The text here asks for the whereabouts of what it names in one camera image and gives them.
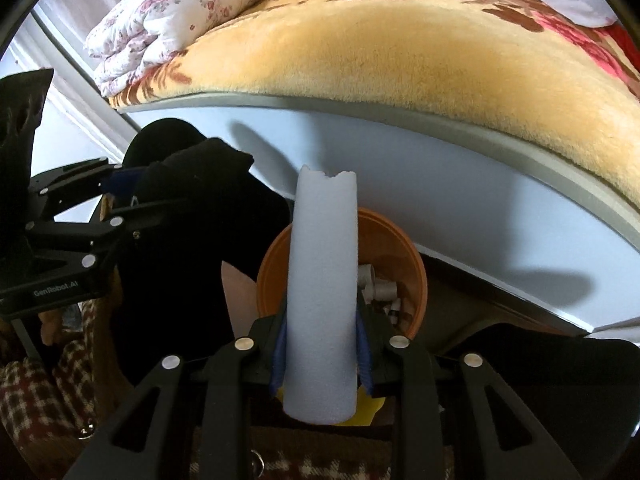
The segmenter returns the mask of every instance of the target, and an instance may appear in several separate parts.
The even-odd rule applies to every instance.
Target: floral pillow
[[[257,0],[122,0],[84,43],[101,60],[94,79],[104,97],[138,81],[198,37]]]

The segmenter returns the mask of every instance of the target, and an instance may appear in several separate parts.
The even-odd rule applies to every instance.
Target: fuzzy blanket
[[[539,0],[263,0],[111,104],[246,92],[432,112],[535,142],[640,206],[637,60],[619,25]]]

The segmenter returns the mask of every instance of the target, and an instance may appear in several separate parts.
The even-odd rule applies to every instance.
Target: orange bucket
[[[262,261],[257,282],[260,317],[280,309],[289,277],[290,243],[291,225],[273,241]],[[384,216],[358,208],[358,263],[372,264],[377,278],[397,282],[402,299],[397,329],[413,339],[427,309],[427,275],[409,237]]]

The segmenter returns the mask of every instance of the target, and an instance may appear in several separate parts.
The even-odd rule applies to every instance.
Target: yellow object
[[[559,153],[640,206],[640,76],[608,34],[539,0],[263,0],[114,97],[368,102]]]
[[[284,390],[280,388],[276,397],[282,402],[284,396]],[[370,426],[373,422],[373,417],[379,412],[382,405],[385,403],[385,399],[373,399],[367,395],[364,386],[358,388],[357,407],[356,413],[349,420],[341,422],[340,424],[334,424],[334,426]]]

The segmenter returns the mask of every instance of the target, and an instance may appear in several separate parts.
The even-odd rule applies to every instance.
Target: logo
[[[78,286],[78,282],[69,282],[63,283],[62,285],[48,286],[47,288],[43,288],[42,290],[34,290],[33,295],[36,298],[39,298],[40,296],[46,296],[47,294],[53,294],[54,292],[69,290],[70,288],[74,288],[75,286]]]

